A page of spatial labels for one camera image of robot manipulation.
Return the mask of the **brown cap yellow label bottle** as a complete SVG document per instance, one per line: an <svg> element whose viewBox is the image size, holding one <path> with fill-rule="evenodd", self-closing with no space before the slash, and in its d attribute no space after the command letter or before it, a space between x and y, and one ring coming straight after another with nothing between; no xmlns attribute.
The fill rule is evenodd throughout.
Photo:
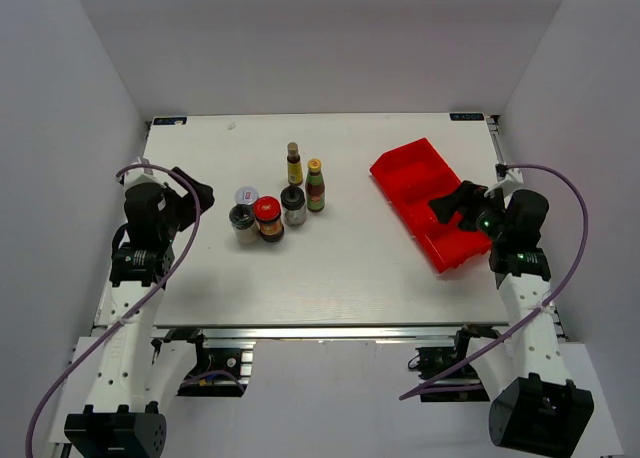
<svg viewBox="0 0 640 458"><path fill-rule="evenodd" d="M287 145L287 179L290 185L300 186L303 183L303 172L298 144L290 142Z"/></svg>

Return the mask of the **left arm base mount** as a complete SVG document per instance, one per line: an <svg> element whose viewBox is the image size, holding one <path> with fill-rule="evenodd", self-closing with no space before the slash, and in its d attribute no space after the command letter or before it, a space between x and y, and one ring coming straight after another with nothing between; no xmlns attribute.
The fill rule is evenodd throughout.
<svg viewBox="0 0 640 458"><path fill-rule="evenodd" d="M153 359L172 341L186 341L195 357L194 367L184 377L189 384L177 392L184 397L240 398L250 378L252 349L249 345L213 340L199 328L174 328L151 339Z"/></svg>

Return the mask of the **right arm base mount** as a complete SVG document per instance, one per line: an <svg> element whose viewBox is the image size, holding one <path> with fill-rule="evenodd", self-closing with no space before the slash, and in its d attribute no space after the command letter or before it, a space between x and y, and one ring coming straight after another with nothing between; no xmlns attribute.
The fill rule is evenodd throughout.
<svg viewBox="0 0 640 458"><path fill-rule="evenodd" d="M423 381L431 378L445 369L462 361L469 351L469 342L472 338L495 339L500 333L493 327L480 325L464 325L459 329L450 346L420 347L416 349L416 356L408 364L410 372L417 372ZM480 380L476 371L470 366L455 371L447 378L434 385L435 388L477 386ZM484 389L470 391L438 391L432 394L420 396L422 403L444 402L489 402L489 396Z"/></svg>

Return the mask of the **red lid chili jar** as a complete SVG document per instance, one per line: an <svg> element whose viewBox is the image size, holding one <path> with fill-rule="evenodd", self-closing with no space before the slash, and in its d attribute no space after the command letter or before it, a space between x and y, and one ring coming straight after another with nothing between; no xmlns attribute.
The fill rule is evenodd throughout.
<svg viewBox="0 0 640 458"><path fill-rule="evenodd" d="M263 240L274 243L284 236L284 226L281 220L281 206L272 196L264 196L256 200L253 205L258 231Z"/></svg>

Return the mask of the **yellow cap chili sauce bottle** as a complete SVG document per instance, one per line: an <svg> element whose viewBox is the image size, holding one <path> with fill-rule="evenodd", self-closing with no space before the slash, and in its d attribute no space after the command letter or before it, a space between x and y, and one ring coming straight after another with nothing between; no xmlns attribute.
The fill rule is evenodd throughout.
<svg viewBox="0 0 640 458"><path fill-rule="evenodd" d="M317 158L308 161L305 190L308 210L321 212L325 207L325 182L322 163Z"/></svg>

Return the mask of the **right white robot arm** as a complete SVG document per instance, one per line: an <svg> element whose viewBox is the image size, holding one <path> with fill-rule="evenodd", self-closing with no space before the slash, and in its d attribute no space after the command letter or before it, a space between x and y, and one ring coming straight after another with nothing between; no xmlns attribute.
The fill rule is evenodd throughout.
<svg viewBox="0 0 640 458"><path fill-rule="evenodd" d="M544 457L569 457L594 412L590 391L566 368L555 328L551 273L538 242L549 210L545 197L516 190L505 199L470 181L430 200L436 219L491 242L489 267L511 332L462 334L451 352L461 375L478 375L490 401L488 428L501 448Z"/></svg>

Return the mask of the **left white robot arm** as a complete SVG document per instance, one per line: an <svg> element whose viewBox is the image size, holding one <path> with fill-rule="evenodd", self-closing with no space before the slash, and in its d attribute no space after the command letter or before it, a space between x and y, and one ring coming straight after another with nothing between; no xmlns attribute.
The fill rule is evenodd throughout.
<svg viewBox="0 0 640 458"><path fill-rule="evenodd" d="M176 236L196 233L214 202L213 190L178 167L155 177L155 165L119 172L126 221L112 241L109 325L90 347L101 354L84 408L67 415L64 434L83 457L158 457L167 441L166 412L186 377L211 365L211 352L185 340L157 342L153 328L169 278L184 261Z"/></svg>

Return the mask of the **black top pepper grinder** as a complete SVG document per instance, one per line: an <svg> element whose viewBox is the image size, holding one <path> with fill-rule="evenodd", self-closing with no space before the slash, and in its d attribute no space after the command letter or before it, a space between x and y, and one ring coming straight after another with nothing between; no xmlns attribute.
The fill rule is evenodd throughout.
<svg viewBox="0 0 640 458"><path fill-rule="evenodd" d="M307 218L305 194L298 186L285 187L281 191L280 201L287 225L297 227L305 223Z"/></svg>

